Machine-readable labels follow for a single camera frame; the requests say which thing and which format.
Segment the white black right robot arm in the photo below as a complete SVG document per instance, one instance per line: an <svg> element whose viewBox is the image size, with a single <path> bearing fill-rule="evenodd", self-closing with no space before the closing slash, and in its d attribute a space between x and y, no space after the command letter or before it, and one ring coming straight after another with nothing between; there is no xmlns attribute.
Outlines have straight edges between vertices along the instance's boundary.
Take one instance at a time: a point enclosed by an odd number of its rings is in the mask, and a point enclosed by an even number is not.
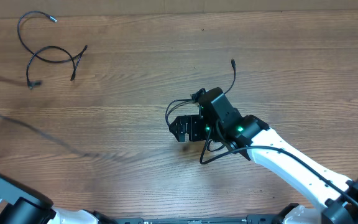
<svg viewBox="0 0 358 224"><path fill-rule="evenodd" d="M187 104L198 105L198 113L167 122L177 141L204 141L204 151L210 150L212 142L227 148L227 152L208 160L200 159L200 164L240 154L278 175L312 204L312 208L306 208L291 203L274 215L271 223L358 223L358 179L318 164L258 117L242 116L220 88L202 88L189 99L173 100L165 117Z"/></svg>

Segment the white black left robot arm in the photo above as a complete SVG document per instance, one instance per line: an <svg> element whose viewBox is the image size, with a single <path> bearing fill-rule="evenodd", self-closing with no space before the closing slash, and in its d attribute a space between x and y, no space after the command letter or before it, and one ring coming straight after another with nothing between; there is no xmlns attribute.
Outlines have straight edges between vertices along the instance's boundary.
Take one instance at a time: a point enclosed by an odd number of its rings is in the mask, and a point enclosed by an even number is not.
<svg viewBox="0 0 358 224"><path fill-rule="evenodd" d="M0 174L0 203L7 202L0 213L0 223L28 224L117 224L97 211L70 211L55 208L40 192Z"/></svg>

